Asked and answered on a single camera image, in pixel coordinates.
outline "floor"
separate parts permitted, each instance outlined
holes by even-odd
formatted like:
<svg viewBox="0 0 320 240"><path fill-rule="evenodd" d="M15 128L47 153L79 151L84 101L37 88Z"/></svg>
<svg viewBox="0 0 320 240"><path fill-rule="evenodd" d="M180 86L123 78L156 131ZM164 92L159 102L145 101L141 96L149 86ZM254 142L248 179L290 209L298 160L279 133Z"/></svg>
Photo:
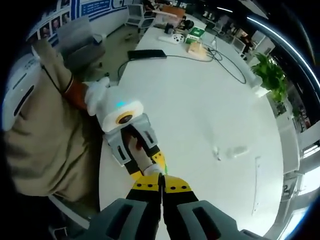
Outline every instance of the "floor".
<svg viewBox="0 0 320 240"><path fill-rule="evenodd" d="M109 73L111 85L117 85L118 68L128 60L127 52L134 50L139 42L137 28L134 26L122 26L105 39L105 54L101 58L102 68L92 71L86 81L97 81ZM120 70L122 75L125 66Z"/></svg>

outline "photo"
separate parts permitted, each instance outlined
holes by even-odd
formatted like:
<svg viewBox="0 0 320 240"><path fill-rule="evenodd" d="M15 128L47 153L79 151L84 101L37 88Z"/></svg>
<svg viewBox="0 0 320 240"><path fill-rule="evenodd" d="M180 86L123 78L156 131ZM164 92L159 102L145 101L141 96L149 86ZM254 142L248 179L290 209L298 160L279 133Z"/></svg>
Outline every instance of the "photo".
<svg viewBox="0 0 320 240"><path fill-rule="evenodd" d="M61 8L65 8L70 5L70 0L61 0Z"/></svg>
<svg viewBox="0 0 320 240"><path fill-rule="evenodd" d="M33 44L35 41L38 40L38 33L35 32L34 34L32 34L27 40L26 42L29 44Z"/></svg>
<svg viewBox="0 0 320 240"><path fill-rule="evenodd" d="M68 22L70 22L70 12L69 11L62 14L62 23L67 24Z"/></svg>
<svg viewBox="0 0 320 240"><path fill-rule="evenodd" d="M40 28L40 37L41 39L50 37L50 26L49 23Z"/></svg>
<svg viewBox="0 0 320 240"><path fill-rule="evenodd" d="M57 3L51 4L45 11L46 15L49 16L57 11Z"/></svg>
<svg viewBox="0 0 320 240"><path fill-rule="evenodd" d="M60 16L58 16L51 21L52 33L54 34L60 26Z"/></svg>

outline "blue wall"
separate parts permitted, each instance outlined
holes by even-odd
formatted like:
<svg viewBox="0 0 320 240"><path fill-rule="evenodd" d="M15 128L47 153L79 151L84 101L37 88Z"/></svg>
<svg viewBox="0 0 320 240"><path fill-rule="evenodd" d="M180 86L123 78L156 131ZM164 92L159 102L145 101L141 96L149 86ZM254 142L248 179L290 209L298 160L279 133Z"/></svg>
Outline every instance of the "blue wall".
<svg viewBox="0 0 320 240"><path fill-rule="evenodd" d="M105 15L120 11L133 0L58 0L31 29L27 39L43 39L54 46L58 43L55 29L69 21L88 15L94 21Z"/></svg>

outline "green leaves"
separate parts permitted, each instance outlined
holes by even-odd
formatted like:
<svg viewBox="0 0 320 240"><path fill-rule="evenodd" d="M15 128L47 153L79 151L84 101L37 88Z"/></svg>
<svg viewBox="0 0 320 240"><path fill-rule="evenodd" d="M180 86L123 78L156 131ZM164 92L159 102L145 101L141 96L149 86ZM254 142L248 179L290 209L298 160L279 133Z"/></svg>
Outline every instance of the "green leaves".
<svg viewBox="0 0 320 240"><path fill-rule="evenodd" d="M252 71L262 78L262 87L272 91L273 99L277 102L282 102L286 97L284 72L269 57L261 53L257 53L256 57L260 63L252 66Z"/></svg>

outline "beige jacket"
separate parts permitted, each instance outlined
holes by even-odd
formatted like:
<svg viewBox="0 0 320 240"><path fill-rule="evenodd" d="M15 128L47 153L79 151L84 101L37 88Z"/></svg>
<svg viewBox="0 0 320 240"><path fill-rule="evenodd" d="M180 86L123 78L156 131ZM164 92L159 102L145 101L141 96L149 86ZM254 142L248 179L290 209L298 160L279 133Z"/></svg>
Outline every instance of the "beige jacket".
<svg viewBox="0 0 320 240"><path fill-rule="evenodd" d="M72 74L64 67L61 55L45 39L37 41L34 48L63 91ZM62 97L44 70L4 137L18 192L29 196L55 193L69 201L97 193L102 139L99 126Z"/></svg>

